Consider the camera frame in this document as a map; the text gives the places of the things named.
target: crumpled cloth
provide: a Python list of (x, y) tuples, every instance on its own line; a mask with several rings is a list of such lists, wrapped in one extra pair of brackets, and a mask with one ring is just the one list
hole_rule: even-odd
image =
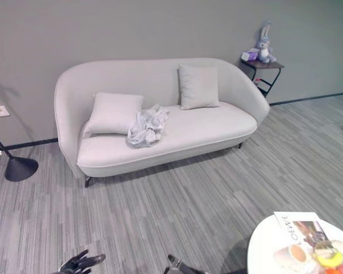
[(151, 147), (160, 139), (169, 111), (155, 104), (137, 113), (135, 124), (128, 130), (127, 142), (135, 148)]

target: box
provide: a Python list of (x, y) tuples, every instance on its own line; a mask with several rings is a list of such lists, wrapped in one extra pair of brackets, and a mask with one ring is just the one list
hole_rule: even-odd
[(244, 61), (254, 61), (258, 58), (259, 49), (250, 49), (249, 51), (243, 51), (241, 59)]

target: cup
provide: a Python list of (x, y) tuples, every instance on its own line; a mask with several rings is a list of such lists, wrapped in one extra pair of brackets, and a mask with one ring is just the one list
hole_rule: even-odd
[(297, 244), (290, 245), (274, 253), (274, 259), (283, 267), (303, 265), (308, 260), (306, 251)]

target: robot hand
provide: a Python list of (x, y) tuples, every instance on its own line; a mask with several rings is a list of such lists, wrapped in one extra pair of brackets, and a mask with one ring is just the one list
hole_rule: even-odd
[(101, 254), (88, 258), (85, 256), (88, 252), (89, 250), (87, 249), (72, 257), (59, 268), (58, 272), (53, 274), (89, 274), (91, 272), (91, 267), (100, 264), (105, 260), (105, 255)]

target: black lamp base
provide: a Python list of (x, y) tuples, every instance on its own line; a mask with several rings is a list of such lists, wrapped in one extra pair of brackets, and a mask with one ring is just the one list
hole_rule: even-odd
[(5, 178), (11, 182), (23, 181), (31, 177), (37, 171), (38, 163), (36, 160), (12, 157), (7, 163)]

